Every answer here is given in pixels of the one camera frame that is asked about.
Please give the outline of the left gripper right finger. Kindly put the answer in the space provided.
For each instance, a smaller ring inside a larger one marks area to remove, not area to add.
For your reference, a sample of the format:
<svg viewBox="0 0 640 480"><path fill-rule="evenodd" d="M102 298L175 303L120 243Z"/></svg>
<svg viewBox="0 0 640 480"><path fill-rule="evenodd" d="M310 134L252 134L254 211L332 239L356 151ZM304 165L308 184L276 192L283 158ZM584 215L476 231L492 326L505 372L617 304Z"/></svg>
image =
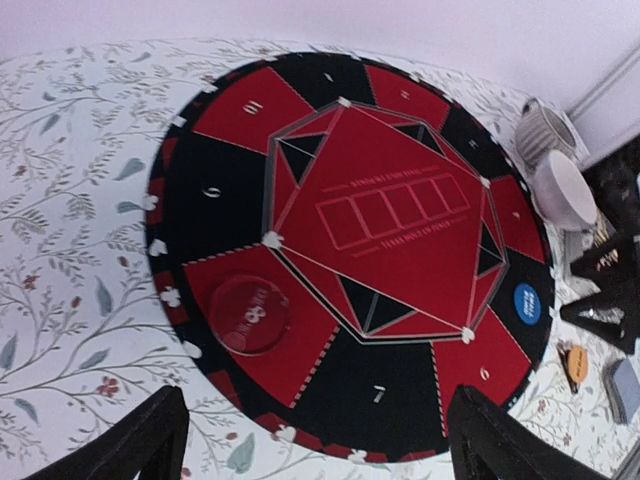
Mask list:
<svg viewBox="0 0 640 480"><path fill-rule="evenodd" d="M601 479L551 447L472 386L459 385L447 411L457 479Z"/></svg>

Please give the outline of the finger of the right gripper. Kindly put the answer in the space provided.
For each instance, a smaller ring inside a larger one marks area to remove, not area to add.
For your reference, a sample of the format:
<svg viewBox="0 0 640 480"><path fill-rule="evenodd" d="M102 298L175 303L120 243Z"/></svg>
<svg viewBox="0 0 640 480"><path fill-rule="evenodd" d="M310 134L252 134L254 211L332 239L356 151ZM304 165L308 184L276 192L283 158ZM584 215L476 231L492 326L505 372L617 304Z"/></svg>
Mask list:
<svg viewBox="0 0 640 480"><path fill-rule="evenodd" d="M599 292L560 308L560 317L626 355L639 339L639 304L630 294Z"/></svg>
<svg viewBox="0 0 640 480"><path fill-rule="evenodd" d="M639 236L618 232L572 262L572 275L589 280L639 277Z"/></svg>

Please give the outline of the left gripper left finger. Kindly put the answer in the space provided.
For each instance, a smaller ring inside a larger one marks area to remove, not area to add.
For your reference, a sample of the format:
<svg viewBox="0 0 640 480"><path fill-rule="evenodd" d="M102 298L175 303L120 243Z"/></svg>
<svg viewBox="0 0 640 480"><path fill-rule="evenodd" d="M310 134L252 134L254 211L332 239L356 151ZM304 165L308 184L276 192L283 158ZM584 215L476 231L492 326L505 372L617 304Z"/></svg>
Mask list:
<svg viewBox="0 0 640 480"><path fill-rule="evenodd" d="M164 386L104 434L29 478L179 479L188 427L182 390Z"/></svg>

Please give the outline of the orange big blind button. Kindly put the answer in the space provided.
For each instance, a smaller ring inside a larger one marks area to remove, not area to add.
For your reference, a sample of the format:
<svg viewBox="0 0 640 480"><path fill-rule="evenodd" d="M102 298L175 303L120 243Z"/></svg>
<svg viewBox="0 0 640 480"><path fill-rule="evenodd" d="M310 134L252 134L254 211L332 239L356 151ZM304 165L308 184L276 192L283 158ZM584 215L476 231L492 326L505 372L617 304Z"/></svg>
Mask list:
<svg viewBox="0 0 640 480"><path fill-rule="evenodd" d="M572 346L567 353L567 371L569 379L576 385L581 385L587 375L589 360L587 351L581 346Z"/></svg>

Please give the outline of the blue small blind button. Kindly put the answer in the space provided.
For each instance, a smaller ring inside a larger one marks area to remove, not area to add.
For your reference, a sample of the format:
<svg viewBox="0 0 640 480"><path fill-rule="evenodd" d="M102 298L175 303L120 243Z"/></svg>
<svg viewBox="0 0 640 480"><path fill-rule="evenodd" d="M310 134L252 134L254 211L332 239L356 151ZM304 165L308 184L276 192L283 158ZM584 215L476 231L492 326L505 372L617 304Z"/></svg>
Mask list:
<svg viewBox="0 0 640 480"><path fill-rule="evenodd" d="M520 283L513 292L513 303L520 320L529 326L541 317L541 301L537 291L527 283Z"/></svg>

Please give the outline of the clear red dealer button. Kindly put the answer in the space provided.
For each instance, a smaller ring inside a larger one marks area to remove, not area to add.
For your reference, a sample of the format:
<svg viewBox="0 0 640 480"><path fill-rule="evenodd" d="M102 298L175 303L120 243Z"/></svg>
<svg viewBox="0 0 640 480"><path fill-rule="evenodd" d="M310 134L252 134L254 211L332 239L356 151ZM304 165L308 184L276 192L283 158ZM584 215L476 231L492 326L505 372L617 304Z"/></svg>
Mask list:
<svg viewBox="0 0 640 480"><path fill-rule="evenodd" d="M214 291L207 320L216 339L230 352L261 355L289 331L289 300L273 282L235 274Z"/></svg>

